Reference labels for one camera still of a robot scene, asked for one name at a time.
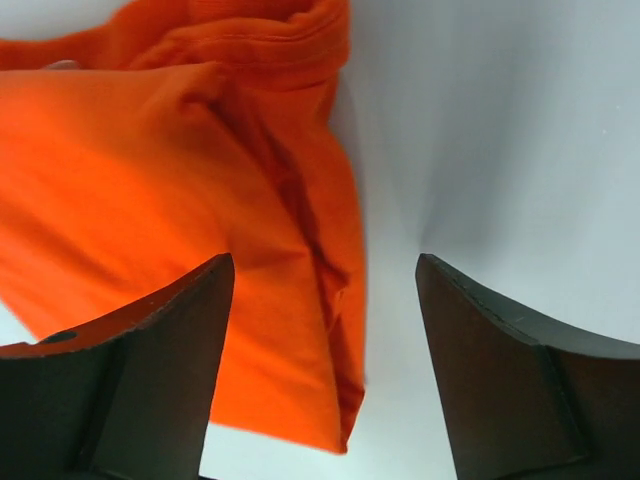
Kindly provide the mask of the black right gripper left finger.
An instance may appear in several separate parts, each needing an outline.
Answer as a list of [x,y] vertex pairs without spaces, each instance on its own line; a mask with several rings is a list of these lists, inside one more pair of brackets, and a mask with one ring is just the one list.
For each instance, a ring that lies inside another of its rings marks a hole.
[[234,287],[216,256],[168,286],[1,349],[5,479],[195,479]]

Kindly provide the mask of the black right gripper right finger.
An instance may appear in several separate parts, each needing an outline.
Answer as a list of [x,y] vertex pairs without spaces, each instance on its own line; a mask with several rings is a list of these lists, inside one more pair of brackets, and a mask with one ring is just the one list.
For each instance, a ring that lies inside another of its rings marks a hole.
[[423,254],[416,283],[460,479],[635,479],[639,348]]

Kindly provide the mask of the orange t shirt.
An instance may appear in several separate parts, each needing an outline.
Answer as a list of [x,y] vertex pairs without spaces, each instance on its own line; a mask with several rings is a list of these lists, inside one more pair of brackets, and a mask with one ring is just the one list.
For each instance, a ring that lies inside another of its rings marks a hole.
[[1,298],[37,337],[224,253],[214,422],[342,454],[364,398],[366,261],[329,119],[345,1],[134,1],[1,44]]

